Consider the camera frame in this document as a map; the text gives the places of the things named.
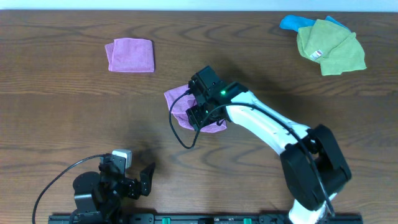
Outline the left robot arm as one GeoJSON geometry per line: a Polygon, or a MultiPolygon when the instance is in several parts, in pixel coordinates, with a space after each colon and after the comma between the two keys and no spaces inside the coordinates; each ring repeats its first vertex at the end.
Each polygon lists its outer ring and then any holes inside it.
{"type": "Polygon", "coordinates": [[[140,179],[125,176],[126,164],[124,157],[105,154],[99,172],[85,172],[73,181],[76,210],[69,224],[129,223],[129,216],[121,210],[122,200],[150,194],[155,163],[140,172],[140,179]]]}

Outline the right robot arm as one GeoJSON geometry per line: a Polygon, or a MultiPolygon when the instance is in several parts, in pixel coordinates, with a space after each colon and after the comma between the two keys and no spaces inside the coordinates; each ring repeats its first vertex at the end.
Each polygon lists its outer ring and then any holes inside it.
{"type": "Polygon", "coordinates": [[[188,92],[197,105],[187,110],[195,131],[226,119],[238,124],[270,146],[280,157],[284,177],[295,201],[287,215],[291,223],[346,223],[331,201],[351,180],[348,163],[332,131],[315,128],[282,116],[234,82],[191,80],[188,92]]]}

